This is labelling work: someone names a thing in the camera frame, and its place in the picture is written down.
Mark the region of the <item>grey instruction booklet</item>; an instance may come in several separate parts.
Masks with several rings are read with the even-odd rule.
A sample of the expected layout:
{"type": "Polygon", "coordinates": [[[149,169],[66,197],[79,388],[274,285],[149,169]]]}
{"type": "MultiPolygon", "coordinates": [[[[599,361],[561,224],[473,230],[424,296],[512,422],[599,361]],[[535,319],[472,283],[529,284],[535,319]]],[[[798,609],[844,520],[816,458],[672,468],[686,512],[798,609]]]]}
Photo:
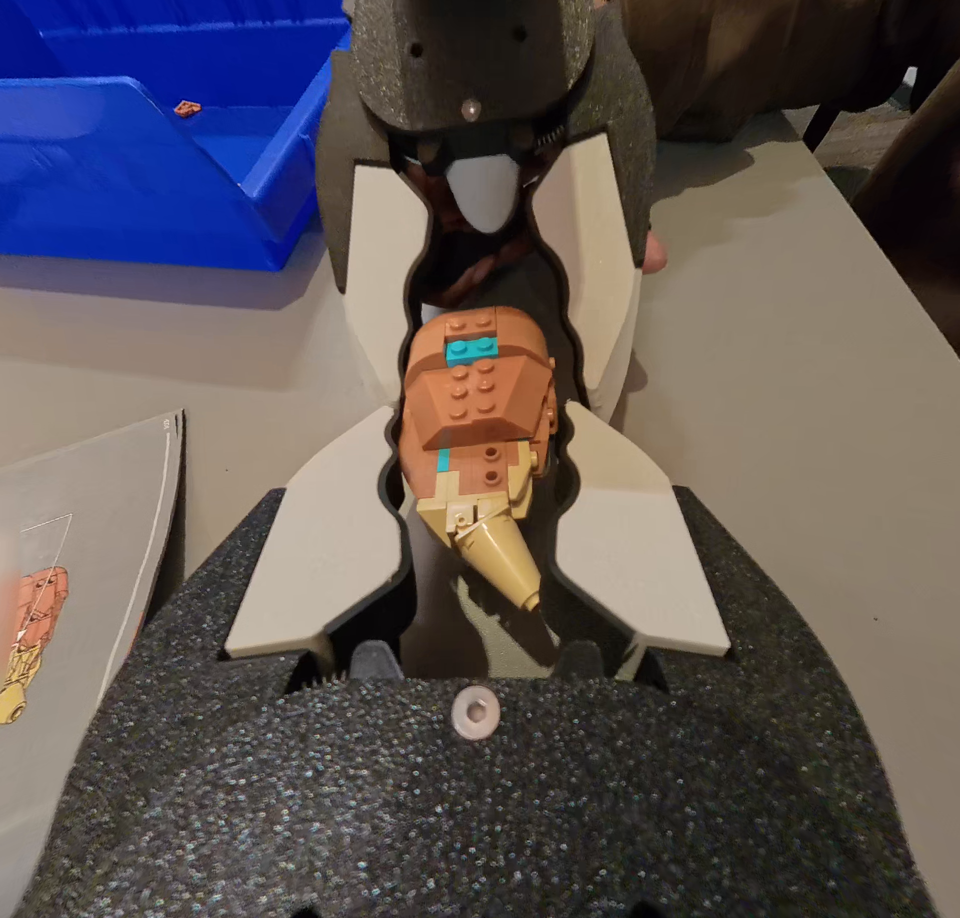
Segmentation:
{"type": "Polygon", "coordinates": [[[60,787],[149,605],[185,415],[164,413],[2,469],[18,598],[2,626],[2,793],[60,787]]]}

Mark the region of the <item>person's right hand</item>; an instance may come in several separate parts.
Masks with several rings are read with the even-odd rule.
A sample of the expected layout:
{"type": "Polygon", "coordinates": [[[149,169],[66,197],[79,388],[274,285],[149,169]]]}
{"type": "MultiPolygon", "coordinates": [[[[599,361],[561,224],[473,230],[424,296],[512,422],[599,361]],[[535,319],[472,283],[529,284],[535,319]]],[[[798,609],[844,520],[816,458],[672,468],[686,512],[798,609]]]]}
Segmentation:
{"type": "MultiPolygon", "coordinates": [[[[443,235],[469,237],[476,233],[462,215],[445,178],[426,178],[422,185],[437,215],[443,235]]],[[[455,309],[495,272],[522,261],[536,249],[526,225],[520,226],[519,230],[512,231],[510,235],[504,231],[492,238],[495,239],[491,245],[492,250],[484,254],[470,252],[463,260],[461,272],[455,277],[441,275],[440,267],[447,259],[440,256],[434,271],[420,281],[420,289],[416,292],[419,300],[432,307],[455,309]]]]}

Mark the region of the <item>blue plastic bin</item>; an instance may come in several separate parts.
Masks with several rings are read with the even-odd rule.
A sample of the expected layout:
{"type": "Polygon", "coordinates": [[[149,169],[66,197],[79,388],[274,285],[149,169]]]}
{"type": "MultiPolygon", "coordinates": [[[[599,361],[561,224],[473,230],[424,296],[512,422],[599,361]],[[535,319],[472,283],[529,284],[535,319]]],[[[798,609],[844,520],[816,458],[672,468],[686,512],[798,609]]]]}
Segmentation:
{"type": "Polygon", "coordinates": [[[281,270],[317,207],[330,77],[291,110],[190,119],[128,77],[2,80],[2,253],[281,270]]]}
{"type": "Polygon", "coordinates": [[[343,0],[6,0],[29,77],[128,77],[158,102],[291,108],[348,29],[343,0]]]}

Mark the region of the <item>brown toy brick model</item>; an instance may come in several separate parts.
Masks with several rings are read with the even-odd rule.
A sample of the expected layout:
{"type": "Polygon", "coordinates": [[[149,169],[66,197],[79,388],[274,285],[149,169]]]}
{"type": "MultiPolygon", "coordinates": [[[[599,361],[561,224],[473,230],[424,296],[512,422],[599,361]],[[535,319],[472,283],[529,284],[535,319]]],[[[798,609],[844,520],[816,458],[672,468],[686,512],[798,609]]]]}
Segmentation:
{"type": "Polygon", "coordinates": [[[451,312],[412,340],[399,461],[423,524],[532,612],[542,576],[522,536],[558,426],[555,362],[525,312],[451,312]]]}

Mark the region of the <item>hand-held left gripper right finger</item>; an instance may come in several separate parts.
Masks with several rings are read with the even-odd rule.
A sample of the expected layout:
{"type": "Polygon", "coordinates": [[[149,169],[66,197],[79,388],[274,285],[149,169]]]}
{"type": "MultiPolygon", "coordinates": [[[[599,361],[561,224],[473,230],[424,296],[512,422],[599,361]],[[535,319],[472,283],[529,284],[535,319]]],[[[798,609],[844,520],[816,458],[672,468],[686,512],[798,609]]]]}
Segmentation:
{"type": "Polygon", "coordinates": [[[732,643],[670,480],[578,401],[559,414],[549,480],[555,675],[631,680],[650,650],[724,658],[732,643]]]}

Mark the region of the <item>grey desk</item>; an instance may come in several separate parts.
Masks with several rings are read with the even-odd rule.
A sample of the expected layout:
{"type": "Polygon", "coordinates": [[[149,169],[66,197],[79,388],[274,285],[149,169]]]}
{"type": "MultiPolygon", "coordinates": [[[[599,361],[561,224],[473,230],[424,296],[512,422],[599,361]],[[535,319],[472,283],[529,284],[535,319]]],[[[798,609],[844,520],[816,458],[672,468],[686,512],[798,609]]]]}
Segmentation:
{"type": "MultiPolygon", "coordinates": [[[[958,916],[958,358],[779,114],[665,144],[614,421],[805,617],[958,916]]],[[[186,411],[191,572],[376,407],[314,230],[277,274],[2,257],[2,464],[186,411]]]]}

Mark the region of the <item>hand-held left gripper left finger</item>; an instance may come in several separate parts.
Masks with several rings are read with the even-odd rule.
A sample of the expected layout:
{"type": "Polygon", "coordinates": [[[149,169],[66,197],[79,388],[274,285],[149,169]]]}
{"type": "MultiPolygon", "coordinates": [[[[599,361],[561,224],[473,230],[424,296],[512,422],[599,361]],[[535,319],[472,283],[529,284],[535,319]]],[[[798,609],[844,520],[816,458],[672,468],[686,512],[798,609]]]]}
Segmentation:
{"type": "Polygon", "coordinates": [[[224,643],[232,659],[309,651],[321,672],[344,672],[366,640],[398,648],[413,561],[396,414],[378,408],[290,480],[224,643]]]}

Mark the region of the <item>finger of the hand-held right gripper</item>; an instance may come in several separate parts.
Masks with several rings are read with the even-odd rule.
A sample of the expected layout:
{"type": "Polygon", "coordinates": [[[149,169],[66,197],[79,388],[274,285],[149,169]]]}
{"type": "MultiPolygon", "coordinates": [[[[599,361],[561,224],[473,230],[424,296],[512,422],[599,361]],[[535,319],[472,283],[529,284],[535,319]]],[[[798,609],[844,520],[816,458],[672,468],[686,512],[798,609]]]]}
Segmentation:
{"type": "Polygon", "coordinates": [[[538,235],[566,278],[586,402],[606,423],[627,378],[642,284],[608,142],[601,132],[567,146],[533,196],[538,235]]]}
{"type": "Polygon", "coordinates": [[[431,212],[391,167],[357,165],[353,180],[351,334],[371,392],[382,404],[398,404],[408,284],[428,248],[431,212]]]}

